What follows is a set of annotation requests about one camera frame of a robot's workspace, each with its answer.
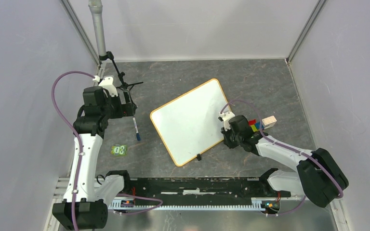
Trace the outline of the blue whiteboard marker pen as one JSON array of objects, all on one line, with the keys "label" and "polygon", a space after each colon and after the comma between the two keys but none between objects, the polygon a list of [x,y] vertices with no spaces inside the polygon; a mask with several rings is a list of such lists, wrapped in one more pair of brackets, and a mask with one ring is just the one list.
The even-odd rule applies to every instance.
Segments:
[{"label": "blue whiteboard marker pen", "polygon": [[136,138],[137,138],[138,141],[140,141],[141,137],[140,137],[139,129],[138,129],[138,126],[137,126],[136,118],[133,116],[132,120],[133,120],[133,124],[134,124],[134,128],[135,128]]}]

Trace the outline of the yellow framed whiteboard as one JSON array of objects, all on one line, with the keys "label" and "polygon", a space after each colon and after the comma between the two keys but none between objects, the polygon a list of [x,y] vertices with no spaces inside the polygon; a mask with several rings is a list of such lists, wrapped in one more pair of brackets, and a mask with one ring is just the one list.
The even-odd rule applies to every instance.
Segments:
[{"label": "yellow framed whiteboard", "polygon": [[213,78],[158,107],[150,119],[174,164],[181,167],[223,141],[218,119],[227,98]]}]

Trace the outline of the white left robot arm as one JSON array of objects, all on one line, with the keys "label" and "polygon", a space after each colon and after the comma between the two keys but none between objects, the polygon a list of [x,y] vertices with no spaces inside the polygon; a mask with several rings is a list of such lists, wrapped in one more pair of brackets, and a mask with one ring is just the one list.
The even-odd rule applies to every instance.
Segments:
[{"label": "white left robot arm", "polygon": [[94,86],[83,91],[83,106],[74,123],[70,123],[52,102],[56,112],[71,128],[75,138],[71,175],[61,202],[53,205],[52,214],[68,231],[102,229],[108,219],[108,207],[119,194],[132,192],[132,183],[126,170],[111,170],[103,183],[95,188],[97,158],[103,143],[108,122],[133,116],[136,104],[130,92],[123,91],[125,103],[121,102],[116,87]]}]

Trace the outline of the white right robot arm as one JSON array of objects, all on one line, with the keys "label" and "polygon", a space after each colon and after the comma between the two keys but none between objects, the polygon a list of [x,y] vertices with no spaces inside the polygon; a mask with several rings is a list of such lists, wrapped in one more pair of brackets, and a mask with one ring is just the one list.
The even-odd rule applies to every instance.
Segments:
[{"label": "white right robot arm", "polygon": [[230,148],[242,147],[246,152],[270,158],[292,172],[274,169],[266,172],[259,183],[264,196],[277,191],[303,195],[319,207],[326,207],[334,199],[342,198],[349,181],[331,154],[318,148],[300,149],[276,140],[263,130],[254,131],[243,115],[226,112],[219,115],[223,122],[221,133]]}]

